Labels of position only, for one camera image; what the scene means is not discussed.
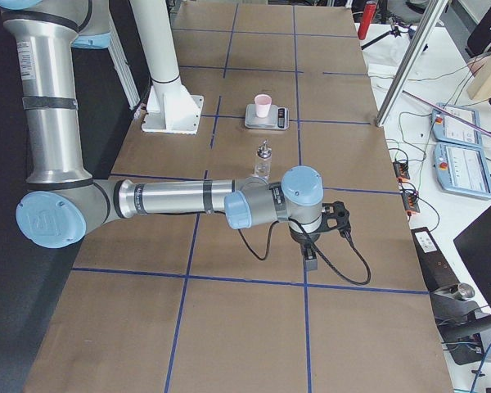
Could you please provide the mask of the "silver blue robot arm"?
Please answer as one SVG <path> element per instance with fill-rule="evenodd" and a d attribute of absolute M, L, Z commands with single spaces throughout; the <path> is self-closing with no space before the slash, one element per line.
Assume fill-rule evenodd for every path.
<path fill-rule="evenodd" d="M 278 183 L 201 180 L 134 183 L 96 180 L 83 167 L 72 49 L 110 45 L 106 1 L 1 1 L 15 38 L 34 169 L 16 207 L 20 231 L 33 243 L 62 248 L 117 219 L 136 215 L 223 214 L 236 230 L 288 223 L 306 269 L 326 217 L 320 174 L 289 169 Z"/>

